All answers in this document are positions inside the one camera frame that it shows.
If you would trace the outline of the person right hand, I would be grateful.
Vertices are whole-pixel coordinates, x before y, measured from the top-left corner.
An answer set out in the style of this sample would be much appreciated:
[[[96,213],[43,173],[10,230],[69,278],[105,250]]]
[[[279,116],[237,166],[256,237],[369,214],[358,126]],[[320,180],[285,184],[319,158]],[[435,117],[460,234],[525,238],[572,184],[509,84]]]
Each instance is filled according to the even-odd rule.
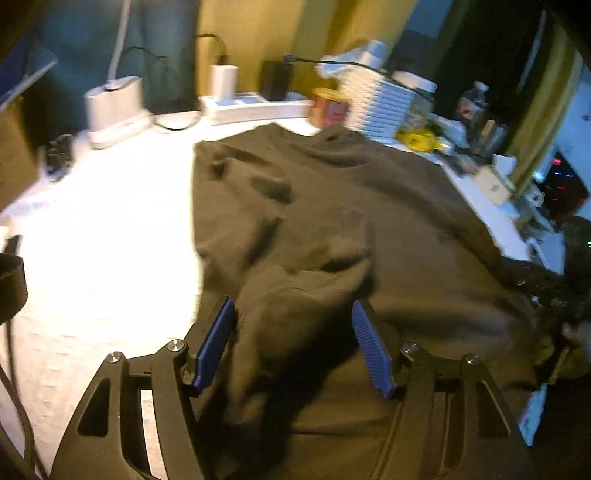
[[[588,321],[582,321],[578,325],[564,323],[562,335],[572,344],[590,351],[591,324]]]

